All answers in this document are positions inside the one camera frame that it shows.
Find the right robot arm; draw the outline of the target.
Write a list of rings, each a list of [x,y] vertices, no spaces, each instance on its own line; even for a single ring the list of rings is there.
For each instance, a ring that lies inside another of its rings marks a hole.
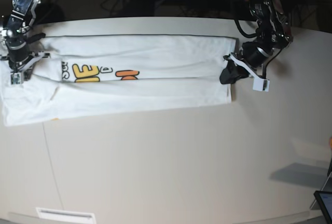
[[[13,0],[1,30],[7,55],[5,84],[116,83],[166,79],[219,79],[230,85],[248,77],[230,37],[200,35],[29,35],[39,0]]]

